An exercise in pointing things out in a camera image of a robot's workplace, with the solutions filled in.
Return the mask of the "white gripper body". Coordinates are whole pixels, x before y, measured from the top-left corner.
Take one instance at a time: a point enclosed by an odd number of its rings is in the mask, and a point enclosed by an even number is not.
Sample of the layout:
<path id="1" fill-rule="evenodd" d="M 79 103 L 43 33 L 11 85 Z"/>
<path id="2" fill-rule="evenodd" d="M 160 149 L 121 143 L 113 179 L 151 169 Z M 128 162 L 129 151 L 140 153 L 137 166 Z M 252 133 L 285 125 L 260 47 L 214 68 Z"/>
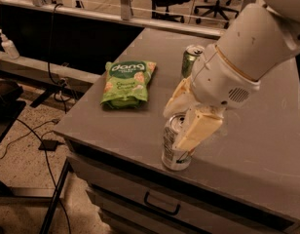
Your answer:
<path id="1" fill-rule="evenodd" d="M 207 45 L 195 61 L 190 79 L 197 101 L 227 109 L 242 107 L 260 89 L 260 82 L 243 77 L 215 44 Z"/>

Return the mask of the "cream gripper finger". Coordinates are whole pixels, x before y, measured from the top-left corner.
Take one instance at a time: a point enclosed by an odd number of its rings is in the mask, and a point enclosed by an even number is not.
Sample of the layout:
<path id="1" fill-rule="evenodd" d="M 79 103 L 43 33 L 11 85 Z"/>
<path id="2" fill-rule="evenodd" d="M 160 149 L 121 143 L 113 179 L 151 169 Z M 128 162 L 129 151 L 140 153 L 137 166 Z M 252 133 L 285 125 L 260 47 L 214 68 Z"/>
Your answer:
<path id="1" fill-rule="evenodd" d="M 223 108 L 213 106 L 190 107 L 175 145 L 184 151 L 193 150 L 221 127 L 223 112 Z"/>
<path id="2" fill-rule="evenodd" d="M 190 106 L 199 104 L 191 89 L 191 78 L 184 78 L 179 82 L 166 104 L 163 115 L 169 118 L 176 113 L 186 112 Z"/>

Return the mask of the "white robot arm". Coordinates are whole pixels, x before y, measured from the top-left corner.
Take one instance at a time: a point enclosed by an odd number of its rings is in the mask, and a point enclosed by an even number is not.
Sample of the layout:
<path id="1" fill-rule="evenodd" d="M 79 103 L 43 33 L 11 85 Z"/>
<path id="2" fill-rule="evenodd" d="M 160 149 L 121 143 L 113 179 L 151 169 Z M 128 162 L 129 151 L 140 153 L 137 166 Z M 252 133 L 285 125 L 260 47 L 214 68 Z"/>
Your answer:
<path id="1" fill-rule="evenodd" d="M 223 111 L 244 105 L 271 69 L 300 54 L 300 0 L 250 3 L 225 33 L 205 47 L 166 105 L 184 113 L 173 147 L 194 149 L 223 122 Z"/>

